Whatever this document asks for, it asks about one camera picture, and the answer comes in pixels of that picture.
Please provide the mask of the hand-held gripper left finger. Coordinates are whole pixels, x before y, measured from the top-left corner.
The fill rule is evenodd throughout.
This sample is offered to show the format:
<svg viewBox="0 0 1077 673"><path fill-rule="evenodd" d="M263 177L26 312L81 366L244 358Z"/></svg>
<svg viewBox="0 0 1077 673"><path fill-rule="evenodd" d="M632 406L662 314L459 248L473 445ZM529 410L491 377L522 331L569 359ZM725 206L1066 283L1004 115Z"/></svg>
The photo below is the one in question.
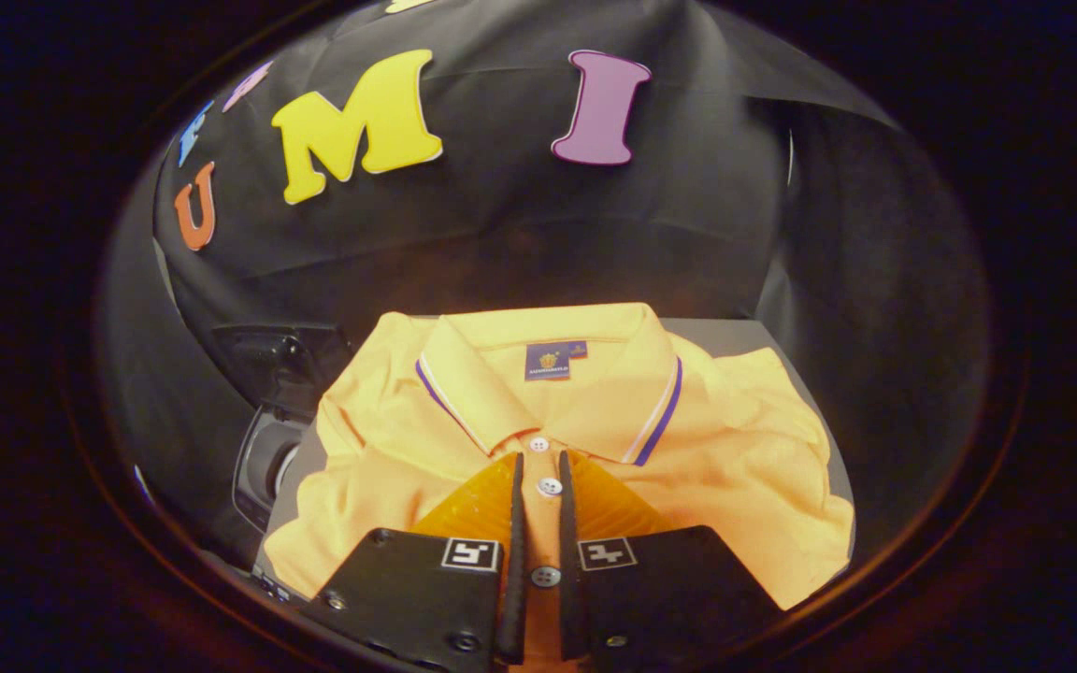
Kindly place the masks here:
<svg viewBox="0 0 1077 673"><path fill-rule="evenodd" d="M484 468L410 531L375 528L303 617L426 672L524 659L524 455Z"/></svg>

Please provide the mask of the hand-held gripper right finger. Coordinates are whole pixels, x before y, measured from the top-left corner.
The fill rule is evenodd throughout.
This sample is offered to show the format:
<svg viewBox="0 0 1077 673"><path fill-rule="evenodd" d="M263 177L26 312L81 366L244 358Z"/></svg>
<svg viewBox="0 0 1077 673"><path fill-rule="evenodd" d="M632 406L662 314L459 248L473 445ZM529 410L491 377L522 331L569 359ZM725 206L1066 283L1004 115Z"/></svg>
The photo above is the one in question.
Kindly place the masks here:
<svg viewBox="0 0 1077 673"><path fill-rule="evenodd" d="M687 672L781 618L707 525L667 523L607 469L567 451L560 651L593 672Z"/></svg>

